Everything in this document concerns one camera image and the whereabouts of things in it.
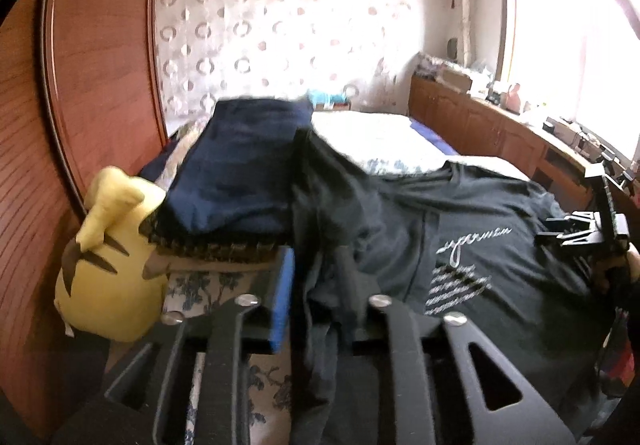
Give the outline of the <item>black printed t-shirt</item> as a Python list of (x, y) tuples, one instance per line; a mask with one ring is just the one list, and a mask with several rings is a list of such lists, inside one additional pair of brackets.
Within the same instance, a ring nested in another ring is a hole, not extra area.
[(596, 363), (614, 309), (586, 261), (536, 244), (562, 216), (550, 193), (457, 162), (370, 176), (308, 129), (293, 154), (292, 443), (384, 436), (372, 361), (343, 347), (338, 248), (413, 311), (469, 317), (574, 436), (586, 433), (603, 403)]

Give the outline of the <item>yellow plush toy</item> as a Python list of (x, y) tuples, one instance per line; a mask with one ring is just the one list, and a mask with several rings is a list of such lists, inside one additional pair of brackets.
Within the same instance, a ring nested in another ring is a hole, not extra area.
[(156, 323), (167, 278), (143, 276), (155, 246), (139, 226), (164, 198), (160, 187), (119, 168), (96, 173), (84, 201), (87, 215), (65, 247), (55, 283), (54, 307), (67, 337), (83, 331), (128, 343)]

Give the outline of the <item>blue floral white sheet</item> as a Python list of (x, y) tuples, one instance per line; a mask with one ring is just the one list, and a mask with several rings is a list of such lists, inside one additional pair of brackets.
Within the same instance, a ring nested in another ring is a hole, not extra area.
[(285, 444), (291, 431), (291, 266), (172, 275), (164, 312), (186, 317), (187, 444)]

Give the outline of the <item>studded brown folded garment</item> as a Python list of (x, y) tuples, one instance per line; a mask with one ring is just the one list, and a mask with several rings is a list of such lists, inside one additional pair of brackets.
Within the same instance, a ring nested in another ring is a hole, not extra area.
[(147, 218), (139, 233), (154, 247), (143, 266), (143, 278), (190, 273), (264, 272), (276, 263), (280, 247), (274, 243), (197, 243), (160, 234)]

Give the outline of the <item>pink bottle on cabinet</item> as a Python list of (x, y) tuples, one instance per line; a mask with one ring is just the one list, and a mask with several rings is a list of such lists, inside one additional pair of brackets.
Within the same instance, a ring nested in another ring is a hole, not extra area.
[(515, 115), (519, 115), (522, 112), (520, 87), (521, 86), (518, 83), (512, 84), (508, 92), (506, 92), (506, 98), (504, 99), (504, 108)]

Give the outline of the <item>long wooden side cabinet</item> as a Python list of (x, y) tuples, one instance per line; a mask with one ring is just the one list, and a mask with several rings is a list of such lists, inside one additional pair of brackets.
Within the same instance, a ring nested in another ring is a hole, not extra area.
[(584, 210), (592, 191), (584, 179), (588, 160), (516, 116), (440, 83), (414, 76), (409, 115), (461, 155), (499, 157), (551, 192), (566, 210)]

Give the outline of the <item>floral pink bed blanket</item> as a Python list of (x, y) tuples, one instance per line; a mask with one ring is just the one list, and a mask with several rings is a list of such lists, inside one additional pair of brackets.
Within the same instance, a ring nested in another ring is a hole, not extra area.
[(396, 114), (315, 112), (314, 130), (370, 174), (424, 174), (447, 161), (525, 181), (526, 174), (499, 157), (462, 156), (421, 122)]

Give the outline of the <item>cardboard box on cabinet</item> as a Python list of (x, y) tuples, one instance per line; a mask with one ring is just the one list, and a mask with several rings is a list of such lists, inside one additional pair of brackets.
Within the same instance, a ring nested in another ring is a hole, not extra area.
[(468, 75), (448, 67), (439, 70), (437, 80), (443, 86), (462, 94), (468, 93), (473, 85), (473, 79)]

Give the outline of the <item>folded navy blue garment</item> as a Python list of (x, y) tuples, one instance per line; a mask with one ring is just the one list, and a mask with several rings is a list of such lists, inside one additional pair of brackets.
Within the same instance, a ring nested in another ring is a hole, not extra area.
[(306, 98), (219, 102), (157, 209), (153, 233), (188, 243), (285, 239), (294, 139), (311, 116)]

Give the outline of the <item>blue tissue box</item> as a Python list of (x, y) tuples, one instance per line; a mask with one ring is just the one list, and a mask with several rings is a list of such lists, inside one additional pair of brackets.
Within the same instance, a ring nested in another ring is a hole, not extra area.
[(309, 91), (307, 98), (314, 110), (349, 110), (352, 103), (344, 94)]

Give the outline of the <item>wooden wardrobe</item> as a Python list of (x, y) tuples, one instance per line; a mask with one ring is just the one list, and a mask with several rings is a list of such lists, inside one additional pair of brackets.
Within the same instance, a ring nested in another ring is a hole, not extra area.
[(153, 0), (1, 0), (1, 404), (47, 439), (99, 381), (106, 347), (54, 305), (92, 177), (167, 141)]

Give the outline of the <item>pink circle-pattern curtain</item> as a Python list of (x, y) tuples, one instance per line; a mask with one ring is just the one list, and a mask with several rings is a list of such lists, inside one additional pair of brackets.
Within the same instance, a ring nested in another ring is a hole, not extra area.
[(165, 118), (225, 98), (339, 98), (400, 113), (424, 25), (420, 0), (155, 0)]

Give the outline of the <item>window with wooden frame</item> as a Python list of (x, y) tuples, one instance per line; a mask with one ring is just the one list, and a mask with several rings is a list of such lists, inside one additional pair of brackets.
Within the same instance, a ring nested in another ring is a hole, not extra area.
[(638, 156), (639, 39), (617, 0), (504, 0), (501, 75), (521, 98)]

